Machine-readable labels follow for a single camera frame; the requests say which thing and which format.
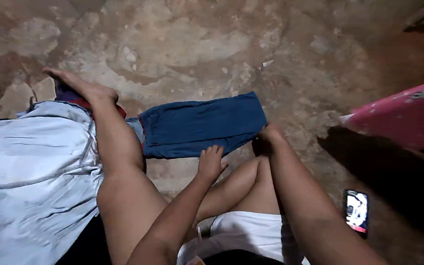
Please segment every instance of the dark blue fabric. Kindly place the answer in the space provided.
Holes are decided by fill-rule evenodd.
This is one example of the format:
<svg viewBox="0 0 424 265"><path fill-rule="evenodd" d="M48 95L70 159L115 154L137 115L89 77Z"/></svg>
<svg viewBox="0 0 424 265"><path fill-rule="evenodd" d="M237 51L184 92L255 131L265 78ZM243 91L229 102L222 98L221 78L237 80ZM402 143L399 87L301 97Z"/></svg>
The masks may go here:
<svg viewBox="0 0 424 265"><path fill-rule="evenodd" d="M155 158L197 158L215 144L224 155L253 139L266 124L254 92L211 101L174 102L139 115L143 154Z"/></svg>

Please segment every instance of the leg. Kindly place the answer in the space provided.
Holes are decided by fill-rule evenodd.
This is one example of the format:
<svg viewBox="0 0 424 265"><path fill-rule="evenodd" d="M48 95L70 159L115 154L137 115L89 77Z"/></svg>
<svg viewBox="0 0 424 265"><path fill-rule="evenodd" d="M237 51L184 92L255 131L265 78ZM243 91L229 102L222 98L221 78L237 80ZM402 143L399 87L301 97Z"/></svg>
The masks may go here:
<svg viewBox="0 0 424 265"><path fill-rule="evenodd" d="M124 265L167 202L143 172L140 142L115 108L115 91L67 71L46 71L63 79L92 106L105 176L97 206L112 263Z"/></svg>
<svg viewBox="0 0 424 265"><path fill-rule="evenodd" d="M267 157L245 162L214 185L197 213L197 223L228 211L280 214Z"/></svg>

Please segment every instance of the smartphone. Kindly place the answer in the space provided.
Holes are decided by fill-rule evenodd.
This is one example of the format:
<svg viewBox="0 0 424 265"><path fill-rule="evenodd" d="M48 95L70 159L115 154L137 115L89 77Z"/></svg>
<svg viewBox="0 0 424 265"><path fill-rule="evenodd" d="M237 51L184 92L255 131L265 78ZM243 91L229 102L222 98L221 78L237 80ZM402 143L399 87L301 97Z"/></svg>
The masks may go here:
<svg viewBox="0 0 424 265"><path fill-rule="evenodd" d="M343 198L346 223L363 239L368 238L368 196L359 191L345 190Z"/></svg>

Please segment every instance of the pink object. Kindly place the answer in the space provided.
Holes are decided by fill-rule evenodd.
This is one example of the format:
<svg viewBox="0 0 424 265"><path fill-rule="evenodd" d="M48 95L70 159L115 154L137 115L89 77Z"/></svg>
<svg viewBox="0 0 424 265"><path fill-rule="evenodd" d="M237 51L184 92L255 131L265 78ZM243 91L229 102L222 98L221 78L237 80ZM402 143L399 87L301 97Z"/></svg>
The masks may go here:
<svg viewBox="0 0 424 265"><path fill-rule="evenodd" d="M342 121L353 131L424 149L424 85L364 105Z"/></svg>

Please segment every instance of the dirt floor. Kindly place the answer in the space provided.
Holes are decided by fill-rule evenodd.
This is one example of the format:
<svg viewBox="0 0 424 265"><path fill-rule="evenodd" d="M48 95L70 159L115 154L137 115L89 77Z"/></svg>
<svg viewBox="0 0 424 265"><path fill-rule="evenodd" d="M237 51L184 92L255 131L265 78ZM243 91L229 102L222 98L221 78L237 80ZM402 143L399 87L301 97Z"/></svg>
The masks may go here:
<svg viewBox="0 0 424 265"><path fill-rule="evenodd" d="M115 88L128 117L255 91L337 205L344 189L369 194L368 243L392 264L424 264L424 234L317 141L351 108L424 83L424 33L401 33L423 1L73 2L0 0L0 108L24 108L21 87L43 80L43 66ZM237 149L224 174L253 156ZM147 175L172 198L197 162L150 159Z"/></svg>

